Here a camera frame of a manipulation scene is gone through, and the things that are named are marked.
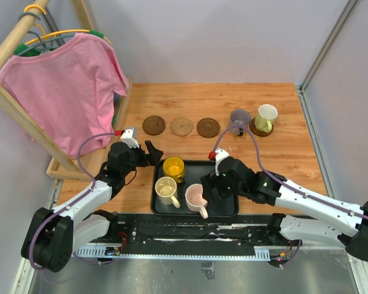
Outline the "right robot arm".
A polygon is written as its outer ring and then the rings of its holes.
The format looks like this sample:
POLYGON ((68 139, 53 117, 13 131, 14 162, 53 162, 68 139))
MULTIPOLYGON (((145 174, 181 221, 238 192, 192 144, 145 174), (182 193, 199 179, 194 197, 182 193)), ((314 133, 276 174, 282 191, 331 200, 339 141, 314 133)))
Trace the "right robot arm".
POLYGON ((305 219, 277 215, 265 231, 266 239, 273 245, 284 240, 328 243, 368 262, 368 202, 339 202, 266 169, 254 172, 231 156, 216 160, 214 171, 202 176, 201 184, 207 200, 217 189, 220 198, 236 195, 306 215, 305 219))

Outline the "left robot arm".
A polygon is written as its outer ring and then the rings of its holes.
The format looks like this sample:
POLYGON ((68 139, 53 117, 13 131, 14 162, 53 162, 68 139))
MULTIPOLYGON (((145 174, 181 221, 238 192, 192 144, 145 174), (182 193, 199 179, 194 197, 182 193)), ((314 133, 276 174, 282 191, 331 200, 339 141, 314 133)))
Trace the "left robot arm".
POLYGON ((118 218, 100 206, 118 195, 131 172, 159 164, 163 152, 149 140, 145 145, 143 150, 130 148, 124 142, 114 143, 107 161, 85 190, 55 209, 39 208, 29 225, 21 256, 36 270, 57 273, 87 243, 98 238, 108 243, 115 241, 119 236, 118 218))

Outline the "purple mug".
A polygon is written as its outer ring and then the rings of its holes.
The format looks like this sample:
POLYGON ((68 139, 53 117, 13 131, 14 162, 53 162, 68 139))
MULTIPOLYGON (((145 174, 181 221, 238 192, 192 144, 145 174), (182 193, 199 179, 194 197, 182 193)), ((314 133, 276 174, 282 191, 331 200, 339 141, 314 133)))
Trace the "purple mug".
POLYGON ((244 134, 243 128, 247 128, 251 121, 249 112, 244 109, 235 109, 231 112, 229 117, 229 132, 238 137, 242 137, 244 134))

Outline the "woven rattan coaster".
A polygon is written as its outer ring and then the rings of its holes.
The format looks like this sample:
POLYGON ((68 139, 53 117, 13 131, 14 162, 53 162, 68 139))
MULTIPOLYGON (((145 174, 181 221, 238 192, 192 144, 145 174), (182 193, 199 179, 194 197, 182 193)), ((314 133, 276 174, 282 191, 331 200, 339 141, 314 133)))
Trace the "woven rattan coaster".
POLYGON ((193 122, 184 117, 175 118, 170 124, 170 129, 174 135, 186 136, 192 132, 193 122))

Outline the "pale green octagonal mug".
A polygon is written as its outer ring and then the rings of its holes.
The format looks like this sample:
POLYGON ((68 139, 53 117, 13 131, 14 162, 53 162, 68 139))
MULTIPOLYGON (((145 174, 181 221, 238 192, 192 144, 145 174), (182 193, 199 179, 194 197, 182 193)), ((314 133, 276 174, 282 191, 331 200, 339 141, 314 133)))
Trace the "pale green octagonal mug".
POLYGON ((260 132, 270 133, 277 117, 278 110, 273 105, 263 104, 258 108, 255 128, 260 132))

